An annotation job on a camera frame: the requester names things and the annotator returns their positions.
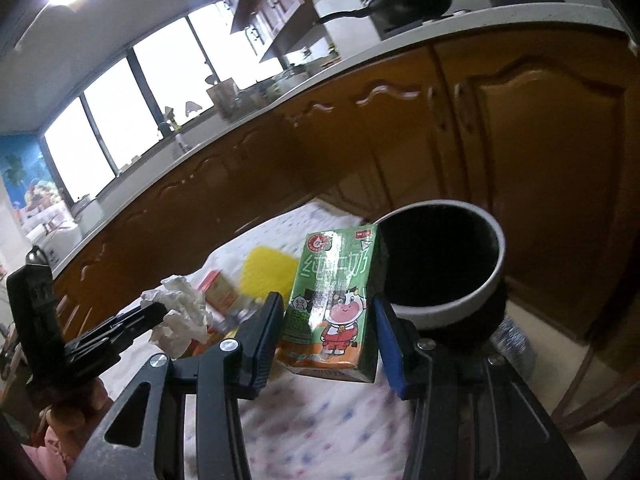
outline ceiling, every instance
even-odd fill
[[[126,45],[202,4],[202,0],[79,0],[70,7],[46,7],[14,48],[42,8],[41,1],[25,4],[25,23],[14,28],[0,59],[0,133],[38,130],[62,111],[88,76],[98,75]],[[0,10],[5,25],[10,13],[6,6]]]

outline window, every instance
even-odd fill
[[[80,99],[74,99],[44,134],[73,200],[96,196],[115,177],[95,139]]]
[[[96,79],[84,95],[118,168],[162,138],[126,59]]]
[[[202,51],[184,18],[170,23],[133,47],[149,88],[160,109],[174,109],[175,120],[184,124],[185,105],[192,101],[203,110],[212,106],[204,79],[211,75]]]
[[[194,10],[189,19],[220,81],[232,77],[242,90],[282,72],[277,58],[259,62],[244,32],[229,34],[233,13],[224,3]]]

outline green milk carton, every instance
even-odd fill
[[[373,382],[378,345],[369,301],[385,273],[375,224],[307,235],[276,357],[296,374]]]

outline pink sleeve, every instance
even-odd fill
[[[58,437],[49,428],[45,436],[45,445],[41,447],[22,446],[28,457],[47,480],[65,480],[66,466],[62,456]]]

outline frying pan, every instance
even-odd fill
[[[402,27],[417,20],[439,18],[451,6],[452,0],[364,0],[364,7],[355,10],[332,12],[317,23],[336,18],[364,18],[372,16],[389,29]]]

